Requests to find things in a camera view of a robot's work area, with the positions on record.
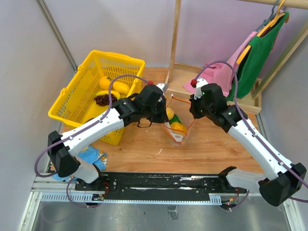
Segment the wooden clothes rack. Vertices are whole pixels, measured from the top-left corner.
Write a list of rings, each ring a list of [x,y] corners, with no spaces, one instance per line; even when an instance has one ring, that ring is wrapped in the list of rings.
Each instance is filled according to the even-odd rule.
[[[195,92],[195,88],[192,86],[192,83],[195,81],[192,78],[200,74],[199,78],[202,81],[218,84],[222,87],[223,95],[228,96],[230,90],[232,89],[232,83],[235,80],[234,74],[228,67],[228,64],[231,64],[236,71],[239,70],[240,62],[244,60],[244,56],[248,55],[249,52],[250,46],[248,45],[248,42],[256,38],[261,29],[253,31],[249,34],[245,41],[229,58],[227,64],[211,64],[206,70],[203,70],[203,68],[199,66],[175,62],[178,29],[180,24],[180,8],[181,1],[177,0],[175,2],[170,67],[165,79],[165,82],[168,84],[167,93],[180,98],[189,97]],[[282,69],[282,67],[286,64],[307,36],[308,24],[305,23],[294,39],[290,42],[288,47],[281,54],[269,73],[263,79],[257,78],[249,93],[239,100],[240,107],[255,115],[261,111],[262,92],[274,79],[274,77],[277,76],[278,72]]]

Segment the grey hanger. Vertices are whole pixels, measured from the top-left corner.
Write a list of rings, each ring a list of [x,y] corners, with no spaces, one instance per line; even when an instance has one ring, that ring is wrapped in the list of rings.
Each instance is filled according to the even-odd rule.
[[[280,8],[282,7],[283,3],[285,2],[285,0],[276,0],[272,9],[271,9],[271,14],[270,16],[265,19],[261,25],[259,25],[259,27],[257,27],[255,29],[256,32],[259,32],[262,28],[264,28],[274,17],[276,14],[275,8],[278,6],[278,12],[280,12]]]

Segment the yellow pear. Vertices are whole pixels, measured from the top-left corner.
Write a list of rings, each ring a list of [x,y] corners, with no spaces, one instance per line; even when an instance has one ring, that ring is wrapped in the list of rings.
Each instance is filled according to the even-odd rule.
[[[187,133],[187,128],[183,124],[180,124],[177,122],[170,124],[170,128],[171,128],[171,131],[174,132],[175,134],[184,136]]]

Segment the watermelon slice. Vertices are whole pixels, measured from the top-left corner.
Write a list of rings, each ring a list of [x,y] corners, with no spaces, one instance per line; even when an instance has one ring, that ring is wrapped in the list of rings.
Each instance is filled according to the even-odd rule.
[[[180,123],[180,124],[183,124],[181,118],[177,115],[177,114],[174,114],[173,117],[170,119],[169,123],[172,124],[174,122],[177,122],[177,123]]]

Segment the yellow hanger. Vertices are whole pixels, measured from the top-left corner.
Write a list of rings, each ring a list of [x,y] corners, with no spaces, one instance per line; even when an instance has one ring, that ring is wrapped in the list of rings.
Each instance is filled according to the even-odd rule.
[[[279,10],[275,16],[269,20],[269,22],[264,26],[262,27],[262,29],[258,32],[258,34],[256,35],[257,37],[262,37],[266,31],[268,31],[270,28],[272,28],[277,22],[278,20],[283,17],[285,15],[285,12],[283,10]],[[240,54],[240,56],[238,57],[236,63],[237,64],[240,64],[244,57],[248,54],[248,52],[250,51],[251,49],[251,45],[247,45],[246,48],[243,50],[243,52]]]

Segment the dark red grape bunch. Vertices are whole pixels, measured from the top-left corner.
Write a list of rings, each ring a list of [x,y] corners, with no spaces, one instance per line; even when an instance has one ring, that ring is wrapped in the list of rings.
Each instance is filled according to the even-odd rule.
[[[109,104],[109,95],[108,94],[104,94],[104,95],[97,95],[95,98],[94,98],[95,102],[97,105],[99,106],[106,106]],[[118,100],[118,98],[111,94],[111,102],[114,103]]]

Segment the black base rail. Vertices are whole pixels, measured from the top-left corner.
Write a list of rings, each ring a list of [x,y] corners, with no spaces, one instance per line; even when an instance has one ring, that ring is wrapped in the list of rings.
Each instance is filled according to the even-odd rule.
[[[95,183],[77,179],[73,189],[90,193],[89,203],[222,205],[246,190],[228,186],[215,174],[104,172]]]

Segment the yellow mango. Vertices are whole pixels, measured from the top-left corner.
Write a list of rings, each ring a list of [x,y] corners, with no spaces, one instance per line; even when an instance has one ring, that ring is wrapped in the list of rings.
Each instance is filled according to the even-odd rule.
[[[127,96],[130,91],[130,86],[119,81],[113,83],[113,89],[118,93]]]

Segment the green shirt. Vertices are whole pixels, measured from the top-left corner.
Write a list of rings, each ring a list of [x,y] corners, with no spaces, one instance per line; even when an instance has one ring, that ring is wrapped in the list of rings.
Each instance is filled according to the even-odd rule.
[[[232,83],[232,88],[229,91],[229,95],[226,97],[227,101],[232,101],[234,97],[241,99],[250,93],[250,90],[274,47],[281,27],[288,21],[288,19],[289,13],[285,12],[285,15],[281,17],[272,28],[266,31],[262,37],[254,36],[248,43],[248,45],[251,45],[252,47],[244,57],[243,61],[239,64],[237,70],[237,93],[235,93],[234,81]]]

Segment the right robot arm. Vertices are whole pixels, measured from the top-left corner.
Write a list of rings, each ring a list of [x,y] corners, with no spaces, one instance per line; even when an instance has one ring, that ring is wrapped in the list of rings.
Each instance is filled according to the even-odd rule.
[[[280,154],[237,105],[227,105],[219,85],[200,79],[193,80],[192,86],[196,89],[190,96],[193,117],[207,117],[234,137],[264,171],[257,174],[228,167],[219,174],[221,191],[228,193],[234,188],[243,188],[260,193],[270,205],[279,206],[300,190],[307,172],[301,163],[293,164]]]

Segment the yellow banana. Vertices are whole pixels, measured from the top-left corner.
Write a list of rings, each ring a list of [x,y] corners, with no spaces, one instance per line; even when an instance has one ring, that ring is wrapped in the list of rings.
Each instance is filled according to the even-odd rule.
[[[108,91],[108,90],[101,90],[101,91],[97,92],[97,93],[95,94],[95,96],[108,95],[108,94],[109,94],[109,91]],[[111,94],[112,94],[113,96],[115,96],[117,99],[120,99],[120,98],[121,98],[120,93],[118,93],[117,91],[112,90],[112,91],[111,91]]]

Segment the pink shirt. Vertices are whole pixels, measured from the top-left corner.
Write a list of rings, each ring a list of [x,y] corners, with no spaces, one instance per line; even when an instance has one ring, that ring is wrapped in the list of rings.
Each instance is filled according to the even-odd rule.
[[[237,71],[239,67],[236,63],[238,57],[256,34],[257,32],[253,31],[227,61],[235,71]],[[204,70],[199,77],[204,78],[208,83],[218,84],[222,88],[223,95],[227,97],[229,95],[229,91],[231,90],[234,74],[226,64],[216,63]]]

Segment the yellow apple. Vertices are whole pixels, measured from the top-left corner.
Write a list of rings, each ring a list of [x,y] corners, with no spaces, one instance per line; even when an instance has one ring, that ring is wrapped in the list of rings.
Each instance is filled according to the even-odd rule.
[[[167,113],[167,117],[169,121],[174,117],[174,114],[175,114],[174,111],[170,107],[166,108],[166,113]]]

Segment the yellow plastic basket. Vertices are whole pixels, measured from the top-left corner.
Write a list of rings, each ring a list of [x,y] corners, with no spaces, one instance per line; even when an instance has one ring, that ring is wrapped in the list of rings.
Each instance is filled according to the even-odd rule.
[[[140,77],[144,67],[145,62],[141,59],[114,52],[91,51],[69,84],[61,90],[48,112],[49,117],[73,129],[101,116],[108,107],[94,101],[95,94],[101,91],[99,80],[104,76],[110,79],[120,76],[117,81],[130,86],[127,95],[130,96],[142,89]]]

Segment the blue patterned cloth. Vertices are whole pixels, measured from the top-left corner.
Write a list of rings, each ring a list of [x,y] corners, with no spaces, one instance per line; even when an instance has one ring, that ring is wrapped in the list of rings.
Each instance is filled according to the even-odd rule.
[[[78,157],[89,164],[95,164],[100,171],[106,169],[108,155],[97,148],[94,148],[90,145],[86,146],[78,154]],[[53,166],[53,164],[51,164],[50,170],[55,171],[55,167]],[[73,175],[67,177],[59,177],[58,174],[55,174],[52,176],[52,178],[57,181],[68,182],[73,178]]]

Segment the clear zip top bag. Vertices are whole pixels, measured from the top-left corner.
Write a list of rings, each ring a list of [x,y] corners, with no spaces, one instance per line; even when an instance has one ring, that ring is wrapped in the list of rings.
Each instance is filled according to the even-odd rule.
[[[175,145],[181,146],[187,140],[195,122],[189,111],[191,103],[173,94],[166,96],[166,100],[168,121],[162,125],[162,129]]]

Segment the orange fruit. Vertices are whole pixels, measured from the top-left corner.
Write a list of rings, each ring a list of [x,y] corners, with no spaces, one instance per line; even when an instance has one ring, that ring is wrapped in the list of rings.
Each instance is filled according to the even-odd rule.
[[[99,80],[99,87],[101,90],[109,90],[110,84],[111,84],[110,77],[104,76]]]

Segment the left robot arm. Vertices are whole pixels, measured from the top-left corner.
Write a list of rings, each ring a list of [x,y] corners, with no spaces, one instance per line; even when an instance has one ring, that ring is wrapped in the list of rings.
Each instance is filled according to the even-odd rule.
[[[77,177],[92,190],[100,189],[103,185],[100,170],[78,157],[78,154],[99,138],[131,123],[139,123],[142,118],[150,123],[166,123],[166,90],[164,83],[146,85],[140,93],[117,100],[103,114],[80,127],[63,134],[57,131],[50,133],[48,156],[56,174],[60,178]]]

